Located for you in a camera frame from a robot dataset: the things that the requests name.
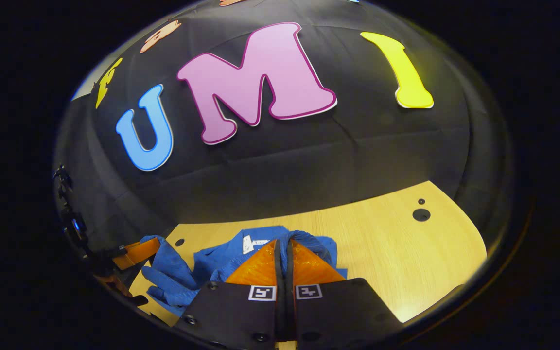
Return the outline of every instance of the blue cloth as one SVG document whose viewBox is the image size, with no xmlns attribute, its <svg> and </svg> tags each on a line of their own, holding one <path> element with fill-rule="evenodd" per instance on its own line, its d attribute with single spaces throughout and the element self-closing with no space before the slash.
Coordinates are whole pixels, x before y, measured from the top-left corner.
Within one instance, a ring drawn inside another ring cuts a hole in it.
<svg viewBox="0 0 560 350">
<path fill-rule="evenodd" d="M 144 243 L 156 238 L 160 247 L 153 266 L 143 266 L 142 275 L 155 284 L 147 293 L 169 312 L 181 316 L 193 301 L 200 287 L 207 281 L 226 281 L 235 270 L 267 242 L 280 243 L 280 266 L 286 276 L 289 239 L 303 244 L 333 268 L 336 268 L 336 242 L 329 237 L 314 237 L 304 231 L 289 232 L 283 226 L 242 230 L 230 241 L 200 250 L 193 255 L 193 272 L 167 241 L 157 235 L 140 240 Z M 346 269 L 336 269 L 345 279 Z"/>
</svg>

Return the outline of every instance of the blue letter u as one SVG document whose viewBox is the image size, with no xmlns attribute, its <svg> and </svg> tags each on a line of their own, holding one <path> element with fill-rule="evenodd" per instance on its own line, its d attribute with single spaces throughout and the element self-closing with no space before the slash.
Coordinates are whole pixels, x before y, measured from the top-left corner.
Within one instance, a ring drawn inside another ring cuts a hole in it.
<svg viewBox="0 0 560 350">
<path fill-rule="evenodd" d="M 162 90 L 163 85 L 158 84 L 140 97 L 139 106 L 146 109 L 157 138 L 152 149 L 145 149 L 140 143 L 133 125 L 133 109 L 126 111 L 116 124 L 116 133 L 122 138 L 129 158 L 138 169 L 143 171 L 152 171 L 162 166 L 172 153 L 172 130 L 159 99 Z"/>
</svg>

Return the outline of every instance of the pink letter m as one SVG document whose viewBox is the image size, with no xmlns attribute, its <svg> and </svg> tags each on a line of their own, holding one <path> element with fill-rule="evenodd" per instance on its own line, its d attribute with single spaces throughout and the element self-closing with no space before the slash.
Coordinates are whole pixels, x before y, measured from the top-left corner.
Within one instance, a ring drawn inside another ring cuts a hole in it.
<svg viewBox="0 0 560 350">
<path fill-rule="evenodd" d="M 218 144 L 237 131 L 236 122 L 224 117 L 217 99 L 243 122 L 258 125 L 265 78 L 274 96 L 269 114 L 276 119 L 302 118 L 336 106 L 336 94 L 321 86 L 297 38 L 300 29 L 288 22 L 253 31 L 238 68 L 203 53 L 178 71 L 177 78 L 187 81 L 200 111 L 204 143 Z"/>
</svg>

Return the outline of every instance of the wooden table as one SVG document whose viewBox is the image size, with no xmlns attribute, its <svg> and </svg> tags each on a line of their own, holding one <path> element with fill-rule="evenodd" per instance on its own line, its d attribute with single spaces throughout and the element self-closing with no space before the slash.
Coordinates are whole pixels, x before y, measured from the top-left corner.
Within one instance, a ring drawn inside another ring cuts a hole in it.
<svg viewBox="0 0 560 350">
<path fill-rule="evenodd" d="M 414 210 L 431 217 L 416 221 Z M 465 283 L 486 257 L 481 235 L 465 213 L 433 183 L 334 208 L 238 222 L 180 224 L 167 237 L 193 270 L 193 254 L 225 243 L 245 228 L 285 226 L 315 236 L 332 237 L 338 245 L 338 268 L 348 278 L 365 278 L 397 319 L 405 322 L 429 308 L 456 286 Z M 130 292 L 145 295 L 140 306 L 169 325 L 178 317 L 147 296 L 151 286 L 138 274 Z"/>
</svg>

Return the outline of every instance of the black background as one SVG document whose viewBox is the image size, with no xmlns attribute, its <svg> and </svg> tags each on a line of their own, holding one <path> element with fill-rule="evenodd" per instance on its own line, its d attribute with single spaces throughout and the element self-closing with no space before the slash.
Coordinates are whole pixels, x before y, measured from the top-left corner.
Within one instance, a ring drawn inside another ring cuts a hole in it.
<svg viewBox="0 0 560 350">
<path fill-rule="evenodd" d="M 510 122 L 526 185 L 536 196 L 526 238 L 499 279 L 407 348 L 560 348 L 560 2 L 386 5 L 443 38 L 480 71 Z M 5 348 L 179 347 L 176 339 L 90 287 L 96 282 L 59 234 L 50 176 L 56 127 L 78 84 L 124 40 L 181 6 L 0 2 Z"/>
</svg>

